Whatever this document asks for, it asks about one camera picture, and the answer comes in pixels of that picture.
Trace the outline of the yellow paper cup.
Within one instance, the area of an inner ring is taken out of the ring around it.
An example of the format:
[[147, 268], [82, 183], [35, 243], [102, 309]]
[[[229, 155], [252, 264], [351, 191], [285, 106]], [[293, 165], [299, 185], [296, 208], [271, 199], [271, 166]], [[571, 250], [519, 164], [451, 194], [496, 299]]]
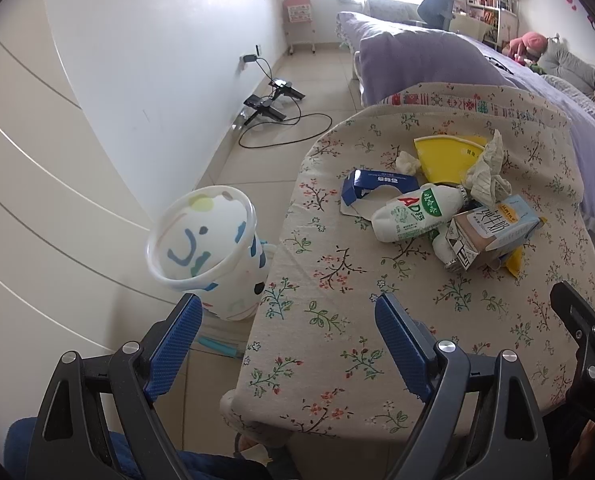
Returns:
[[487, 141], [480, 136], [421, 136], [413, 140], [427, 182], [460, 184]]

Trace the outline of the white bookshelf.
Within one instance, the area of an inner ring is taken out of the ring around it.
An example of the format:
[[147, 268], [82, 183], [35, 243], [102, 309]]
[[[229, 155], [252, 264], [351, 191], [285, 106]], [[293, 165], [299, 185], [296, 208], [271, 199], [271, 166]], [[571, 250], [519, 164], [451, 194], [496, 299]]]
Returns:
[[501, 50], [518, 36], [518, 0], [467, 0], [472, 18], [488, 26], [483, 42]]

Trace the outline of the pink child chair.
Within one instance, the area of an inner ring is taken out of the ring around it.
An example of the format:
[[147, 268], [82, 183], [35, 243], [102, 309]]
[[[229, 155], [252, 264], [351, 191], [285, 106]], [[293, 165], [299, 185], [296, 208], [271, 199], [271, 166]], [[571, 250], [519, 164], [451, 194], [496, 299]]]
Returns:
[[315, 25], [311, 0], [282, 1], [283, 29], [288, 45], [288, 54], [293, 55], [297, 46], [308, 46], [315, 54]]

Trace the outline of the pink plush toy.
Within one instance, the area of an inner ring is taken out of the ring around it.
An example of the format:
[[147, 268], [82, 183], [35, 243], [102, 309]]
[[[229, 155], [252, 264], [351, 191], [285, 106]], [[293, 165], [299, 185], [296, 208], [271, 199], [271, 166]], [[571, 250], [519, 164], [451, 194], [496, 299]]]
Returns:
[[548, 38], [538, 32], [526, 32], [523, 36], [512, 39], [503, 47], [503, 55], [511, 60], [524, 64], [528, 58], [537, 61], [547, 50]]

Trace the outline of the blue biscuit box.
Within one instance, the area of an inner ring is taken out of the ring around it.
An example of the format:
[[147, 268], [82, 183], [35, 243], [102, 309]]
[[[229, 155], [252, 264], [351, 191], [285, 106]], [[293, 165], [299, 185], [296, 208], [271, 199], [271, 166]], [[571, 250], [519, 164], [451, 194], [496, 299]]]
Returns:
[[415, 176], [396, 174], [396, 172], [355, 169], [343, 181], [342, 203], [345, 206], [352, 206], [353, 203], [362, 200], [363, 197], [382, 186], [395, 188], [401, 194], [417, 190], [420, 187]]

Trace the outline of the white patterned trash bin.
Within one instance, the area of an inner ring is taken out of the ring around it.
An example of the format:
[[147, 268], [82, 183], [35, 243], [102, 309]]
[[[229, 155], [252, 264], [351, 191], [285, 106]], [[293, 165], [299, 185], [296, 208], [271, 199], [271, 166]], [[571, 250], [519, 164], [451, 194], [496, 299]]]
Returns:
[[199, 296], [227, 322], [255, 315], [276, 245], [257, 234], [256, 209], [237, 188], [212, 185], [176, 200], [148, 234], [146, 264], [160, 284]]

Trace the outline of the floral tablecloth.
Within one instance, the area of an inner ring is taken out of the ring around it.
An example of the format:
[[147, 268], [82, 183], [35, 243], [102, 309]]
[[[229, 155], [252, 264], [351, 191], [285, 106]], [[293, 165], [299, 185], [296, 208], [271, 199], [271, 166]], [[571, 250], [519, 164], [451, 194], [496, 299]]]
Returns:
[[[420, 84], [322, 136], [299, 171], [238, 385], [220, 402], [227, 424], [266, 444], [292, 434], [407, 438], [422, 405], [375, 326], [384, 292], [462, 350], [517, 352], [539, 406], [561, 401], [575, 345], [550, 289], [566, 281], [595, 308], [572, 126], [563, 105], [525, 90]], [[441, 134], [503, 139], [503, 177], [546, 221], [525, 244], [518, 274], [448, 271], [427, 237], [384, 244], [369, 222], [341, 213], [346, 174], [391, 169], [417, 139]]]

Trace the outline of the teal object under bin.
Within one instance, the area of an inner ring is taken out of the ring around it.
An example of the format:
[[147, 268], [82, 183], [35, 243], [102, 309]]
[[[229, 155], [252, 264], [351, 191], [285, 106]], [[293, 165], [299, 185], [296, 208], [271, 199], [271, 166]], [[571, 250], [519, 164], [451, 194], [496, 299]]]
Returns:
[[212, 352], [227, 356], [231, 359], [241, 359], [243, 356], [243, 352], [238, 347], [207, 337], [198, 337], [198, 344], [201, 344], [202, 347]]

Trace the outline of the white AD milk bottle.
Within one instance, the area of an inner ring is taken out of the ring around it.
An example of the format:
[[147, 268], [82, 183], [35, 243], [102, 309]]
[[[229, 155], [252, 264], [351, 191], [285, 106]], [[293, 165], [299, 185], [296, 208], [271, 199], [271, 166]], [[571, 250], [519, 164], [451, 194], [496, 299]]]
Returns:
[[387, 202], [370, 219], [375, 237], [382, 243], [415, 238], [448, 222], [466, 203], [462, 186], [427, 183]]

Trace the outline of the yellow snack wrapper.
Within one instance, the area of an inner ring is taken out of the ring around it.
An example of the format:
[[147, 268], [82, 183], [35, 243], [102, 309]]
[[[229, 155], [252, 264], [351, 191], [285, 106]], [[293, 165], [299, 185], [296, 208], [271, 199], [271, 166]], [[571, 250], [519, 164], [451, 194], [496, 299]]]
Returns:
[[503, 267], [517, 280], [520, 277], [523, 262], [523, 247], [514, 248], [503, 257]]

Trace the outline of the milk tea carton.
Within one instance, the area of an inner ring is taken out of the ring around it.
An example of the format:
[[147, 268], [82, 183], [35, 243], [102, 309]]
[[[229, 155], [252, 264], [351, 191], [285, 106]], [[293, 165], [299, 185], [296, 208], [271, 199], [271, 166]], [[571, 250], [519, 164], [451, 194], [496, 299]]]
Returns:
[[527, 242], [544, 219], [520, 195], [495, 206], [480, 206], [456, 214], [449, 222], [446, 240], [463, 270], [502, 263]]

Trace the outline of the black tripod device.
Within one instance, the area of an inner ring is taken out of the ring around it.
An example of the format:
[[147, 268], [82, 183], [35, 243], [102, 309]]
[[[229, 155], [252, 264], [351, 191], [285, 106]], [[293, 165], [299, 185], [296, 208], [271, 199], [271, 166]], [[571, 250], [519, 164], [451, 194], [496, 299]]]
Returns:
[[279, 96], [281, 96], [279, 91], [273, 92], [270, 96], [256, 96], [256, 94], [251, 94], [243, 102], [243, 105], [253, 110], [253, 113], [244, 120], [243, 127], [250, 125], [258, 117], [269, 118], [272, 122], [284, 122], [286, 115], [273, 105]]
[[269, 85], [272, 88], [271, 97], [273, 100], [279, 99], [280, 96], [286, 96], [297, 101], [302, 101], [305, 98], [305, 94], [295, 89], [291, 81], [273, 79]]

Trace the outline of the black tripod device far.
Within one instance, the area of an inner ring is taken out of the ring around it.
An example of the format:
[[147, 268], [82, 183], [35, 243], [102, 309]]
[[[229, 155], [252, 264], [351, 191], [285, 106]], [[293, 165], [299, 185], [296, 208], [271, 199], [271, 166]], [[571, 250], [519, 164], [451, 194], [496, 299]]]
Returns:
[[273, 100], [279, 99], [280, 96], [286, 96], [297, 101], [302, 101], [305, 98], [305, 94], [295, 89], [291, 81], [273, 79], [269, 85], [272, 88], [271, 97]]

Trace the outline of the grey pillow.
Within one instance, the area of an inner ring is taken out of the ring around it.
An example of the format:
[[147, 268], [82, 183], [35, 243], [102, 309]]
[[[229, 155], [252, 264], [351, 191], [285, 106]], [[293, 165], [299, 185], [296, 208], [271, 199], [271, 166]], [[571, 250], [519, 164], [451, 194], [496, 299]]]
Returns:
[[595, 68], [567, 50], [559, 40], [548, 39], [545, 52], [537, 64], [551, 76], [567, 81], [592, 98], [595, 95]]

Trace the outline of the black tripod device near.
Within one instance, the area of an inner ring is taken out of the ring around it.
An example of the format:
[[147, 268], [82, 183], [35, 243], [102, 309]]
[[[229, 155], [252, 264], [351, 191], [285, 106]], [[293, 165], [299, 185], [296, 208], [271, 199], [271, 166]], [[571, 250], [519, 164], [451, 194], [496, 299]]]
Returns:
[[270, 96], [256, 96], [256, 94], [251, 94], [243, 102], [243, 105], [253, 110], [253, 113], [244, 120], [243, 127], [250, 125], [258, 117], [269, 118], [272, 122], [284, 122], [286, 115], [273, 105], [279, 96], [281, 96], [279, 91], [273, 92]]

